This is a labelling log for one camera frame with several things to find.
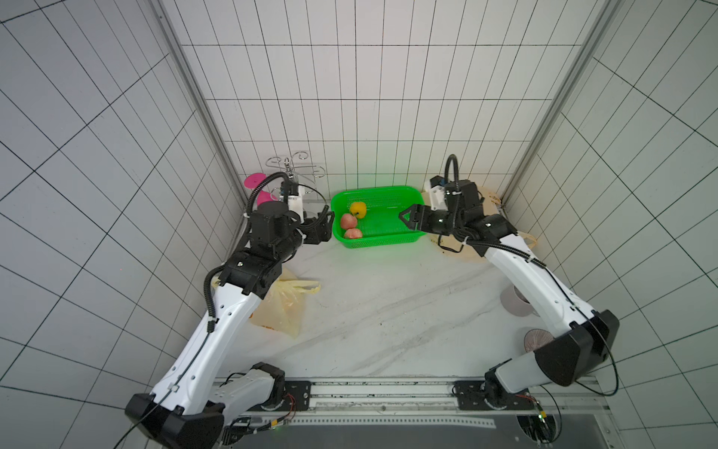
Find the pink peach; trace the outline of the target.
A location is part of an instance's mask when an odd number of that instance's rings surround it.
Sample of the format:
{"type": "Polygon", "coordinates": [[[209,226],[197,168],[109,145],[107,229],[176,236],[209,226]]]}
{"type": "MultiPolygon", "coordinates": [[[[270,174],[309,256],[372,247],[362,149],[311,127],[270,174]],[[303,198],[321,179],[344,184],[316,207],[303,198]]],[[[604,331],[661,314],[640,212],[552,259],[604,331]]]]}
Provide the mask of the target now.
{"type": "Polygon", "coordinates": [[[350,230],[357,228],[358,219],[351,213],[345,213],[340,219],[340,228],[343,230],[350,230]]]}
{"type": "Polygon", "coordinates": [[[363,233],[358,228],[347,229],[344,233],[345,239],[362,239],[363,233]]]}

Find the plain beige plastic bag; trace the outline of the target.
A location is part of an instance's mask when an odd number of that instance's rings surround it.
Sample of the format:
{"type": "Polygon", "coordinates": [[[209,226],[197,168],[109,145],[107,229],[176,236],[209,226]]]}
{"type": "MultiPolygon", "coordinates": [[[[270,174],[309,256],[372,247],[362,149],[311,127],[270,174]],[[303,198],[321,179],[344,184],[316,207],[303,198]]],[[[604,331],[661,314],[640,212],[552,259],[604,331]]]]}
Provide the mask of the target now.
{"type": "MultiPolygon", "coordinates": [[[[478,233],[482,238],[486,238],[492,243],[499,243],[503,237],[510,235],[510,232],[513,231],[514,235],[524,241],[521,250],[526,252],[528,248],[533,252],[538,244],[537,239],[530,234],[518,230],[501,214],[502,203],[497,193],[480,185],[477,187],[477,190],[484,199],[482,202],[484,218],[467,223],[467,226],[472,231],[478,233]]],[[[463,245],[461,241],[458,241],[453,235],[438,236],[430,234],[428,239],[439,247],[439,251],[445,256],[457,258],[458,260],[469,263],[482,264],[486,262],[486,259],[477,253],[474,248],[469,245],[463,245]]]]}

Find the yellow printed plastic bag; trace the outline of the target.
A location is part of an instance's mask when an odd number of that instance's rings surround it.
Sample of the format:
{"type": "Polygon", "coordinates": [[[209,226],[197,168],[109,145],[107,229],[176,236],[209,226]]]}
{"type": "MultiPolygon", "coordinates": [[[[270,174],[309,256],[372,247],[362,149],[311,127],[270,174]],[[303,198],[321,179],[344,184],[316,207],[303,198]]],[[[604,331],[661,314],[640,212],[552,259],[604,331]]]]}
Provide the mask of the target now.
{"type": "Polygon", "coordinates": [[[299,279],[295,273],[284,269],[251,315],[250,323],[295,339],[301,331],[306,298],[320,291],[319,281],[299,279]]]}

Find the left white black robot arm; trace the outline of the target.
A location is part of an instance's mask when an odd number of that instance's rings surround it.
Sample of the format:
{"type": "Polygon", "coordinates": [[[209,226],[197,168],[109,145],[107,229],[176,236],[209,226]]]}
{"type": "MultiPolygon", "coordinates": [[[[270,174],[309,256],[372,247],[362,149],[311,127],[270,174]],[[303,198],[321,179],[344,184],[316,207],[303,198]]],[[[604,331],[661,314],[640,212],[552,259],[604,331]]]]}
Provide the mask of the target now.
{"type": "Polygon", "coordinates": [[[291,403],[283,370],[261,362],[235,382],[214,382],[237,332],[249,321],[300,246],[332,237],[334,213],[306,218],[288,203],[269,201],[248,214],[239,245],[203,282],[207,312],[177,360],[149,393],[125,407],[135,430],[166,448],[211,448],[256,407],[291,403]]]}

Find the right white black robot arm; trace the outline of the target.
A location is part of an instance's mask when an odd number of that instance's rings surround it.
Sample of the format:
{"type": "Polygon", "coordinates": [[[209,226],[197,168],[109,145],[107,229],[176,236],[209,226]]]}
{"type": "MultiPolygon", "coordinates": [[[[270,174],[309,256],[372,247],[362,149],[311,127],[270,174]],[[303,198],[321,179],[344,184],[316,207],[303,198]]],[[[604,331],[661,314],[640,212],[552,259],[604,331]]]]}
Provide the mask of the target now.
{"type": "Polygon", "coordinates": [[[484,375],[484,399],[503,407],[509,396],[547,383],[569,387],[598,365],[615,361],[620,327],[610,311],[599,312],[565,286],[529,249],[518,230],[499,213],[484,209],[484,198],[469,180],[431,181],[428,205],[414,204],[398,218],[412,231],[450,236],[498,268],[543,320],[551,342],[503,362],[484,375]]]}

